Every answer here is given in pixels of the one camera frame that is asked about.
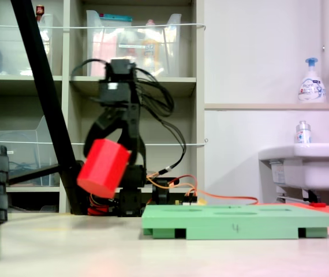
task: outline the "white sink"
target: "white sink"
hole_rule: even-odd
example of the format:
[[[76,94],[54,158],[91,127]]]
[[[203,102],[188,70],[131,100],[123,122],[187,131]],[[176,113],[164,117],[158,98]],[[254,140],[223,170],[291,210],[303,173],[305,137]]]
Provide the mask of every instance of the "white sink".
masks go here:
[[[329,143],[292,144],[259,152],[279,186],[329,190]]]

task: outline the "shelf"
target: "shelf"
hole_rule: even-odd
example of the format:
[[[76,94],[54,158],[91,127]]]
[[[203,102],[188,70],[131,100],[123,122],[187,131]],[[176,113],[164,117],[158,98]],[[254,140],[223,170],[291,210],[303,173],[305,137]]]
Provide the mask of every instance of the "shelf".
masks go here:
[[[62,76],[53,76],[55,88],[62,95]],[[37,96],[33,76],[0,75],[0,96]]]
[[[329,103],[309,104],[222,104],[208,103],[204,105],[205,110],[227,111],[227,110],[329,110]]]
[[[7,192],[59,192],[59,186],[8,186]]]
[[[122,188],[116,188],[116,193],[119,193],[119,191]],[[186,193],[188,192],[190,189],[190,187],[188,188],[174,188],[174,189],[170,189],[170,193]],[[141,192],[142,193],[152,193],[152,188],[141,188]]]
[[[85,96],[98,96],[98,81],[101,79],[101,77],[76,76],[74,84]],[[157,80],[176,98],[191,96],[196,85],[196,78],[191,77],[159,77]],[[144,88],[154,96],[162,95],[155,88],[147,85]]]
[[[190,6],[193,0],[82,0],[86,4],[115,6]]]

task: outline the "green foam board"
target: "green foam board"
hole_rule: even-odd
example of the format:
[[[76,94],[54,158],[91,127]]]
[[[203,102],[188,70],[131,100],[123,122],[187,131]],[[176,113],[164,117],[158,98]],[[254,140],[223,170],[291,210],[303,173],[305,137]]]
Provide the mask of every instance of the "green foam board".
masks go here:
[[[329,214],[292,205],[148,205],[141,220],[153,238],[325,238],[329,227]]]

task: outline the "white table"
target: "white table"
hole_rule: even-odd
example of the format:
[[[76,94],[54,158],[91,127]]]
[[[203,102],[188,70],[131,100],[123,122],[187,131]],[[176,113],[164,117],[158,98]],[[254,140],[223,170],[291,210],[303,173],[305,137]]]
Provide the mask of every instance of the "white table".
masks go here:
[[[329,276],[329,238],[153,240],[140,218],[11,214],[0,277]]]

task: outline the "plastic storage bin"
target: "plastic storage bin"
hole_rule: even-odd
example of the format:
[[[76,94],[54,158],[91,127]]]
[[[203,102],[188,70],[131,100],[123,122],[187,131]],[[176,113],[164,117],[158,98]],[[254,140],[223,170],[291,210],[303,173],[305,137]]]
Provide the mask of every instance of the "plastic storage bin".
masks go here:
[[[53,75],[62,73],[62,29],[55,16],[44,14],[39,23],[40,34]],[[0,27],[0,74],[31,76],[24,43],[18,28]]]
[[[172,14],[167,25],[179,24],[181,14]],[[154,76],[179,77],[180,26],[146,28],[103,28],[96,11],[87,10],[88,48],[87,58],[130,59],[139,68]],[[88,76],[105,75],[104,65],[93,62],[88,67]]]
[[[57,158],[51,143],[45,117],[40,121],[36,130],[0,131],[0,141],[17,141],[24,143],[4,143],[9,157],[10,176],[26,173],[29,170],[40,169],[57,164]],[[51,174],[36,178],[22,186],[59,186],[59,175]]]

